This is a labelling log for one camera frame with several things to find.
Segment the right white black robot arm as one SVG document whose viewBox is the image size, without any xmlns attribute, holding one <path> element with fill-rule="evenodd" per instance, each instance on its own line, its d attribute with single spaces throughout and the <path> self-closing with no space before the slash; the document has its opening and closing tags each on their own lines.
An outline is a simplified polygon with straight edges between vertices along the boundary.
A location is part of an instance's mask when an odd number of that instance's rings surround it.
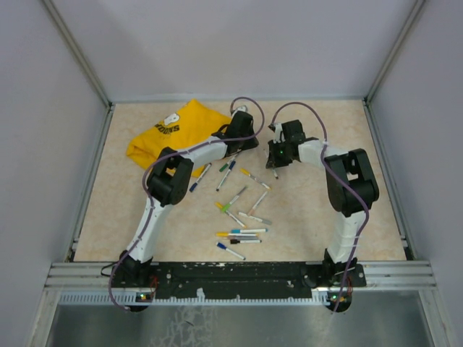
<svg viewBox="0 0 463 347">
<path fill-rule="evenodd" d="M 285 167 L 298 161 L 325 170 L 328 200 L 336 211 L 334 234 L 318 270 L 305 273 L 305 282 L 340 286 L 357 265 L 355 253 L 379 188 L 368 154 L 359 148 L 340 150 L 328 140 L 306 137 L 298 120 L 272 123 L 274 138 L 268 142 L 266 168 Z"/>
</svg>

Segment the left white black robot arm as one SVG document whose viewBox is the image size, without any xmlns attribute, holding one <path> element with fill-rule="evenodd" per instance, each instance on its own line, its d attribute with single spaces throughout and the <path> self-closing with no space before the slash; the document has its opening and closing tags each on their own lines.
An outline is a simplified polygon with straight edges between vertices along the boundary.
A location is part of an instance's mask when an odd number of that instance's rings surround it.
<svg viewBox="0 0 463 347">
<path fill-rule="evenodd" d="M 121 275 L 132 285 L 145 285 L 150 280 L 148 266 L 158 235 L 173 207 L 186 196 L 193 171 L 257 146 L 254 119 L 241 106 L 232 113 L 230 124 L 222 126 L 205 141 L 180 150 L 165 147 L 143 176 L 143 189 L 147 194 L 145 210 L 133 239 L 113 266 L 110 278 Z"/>
</svg>

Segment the yellow cap rainbow marker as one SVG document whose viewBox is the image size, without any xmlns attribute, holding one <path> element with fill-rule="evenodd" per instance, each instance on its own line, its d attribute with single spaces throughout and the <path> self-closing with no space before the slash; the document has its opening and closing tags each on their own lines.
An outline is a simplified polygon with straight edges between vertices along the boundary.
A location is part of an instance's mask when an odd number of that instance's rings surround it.
<svg viewBox="0 0 463 347">
<path fill-rule="evenodd" d="M 269 185 L 267 185 L 264 181 L 262 181 L 261 179 L 259 179 L 258 177 L 252 175 L 249 171 L 247 171 L 246 169 L 244 168 L 240 168 L 240 172 L 243 173 L 245 176 L 249 177 L 250 179 L 252 179 L 253 181 L 257 182 L 258 184 L 260 184 L 261 186 L 263 186 L 264 188 L 266 188 L 267 190 L 271 190 L 271 187 Z"/>
</svg>

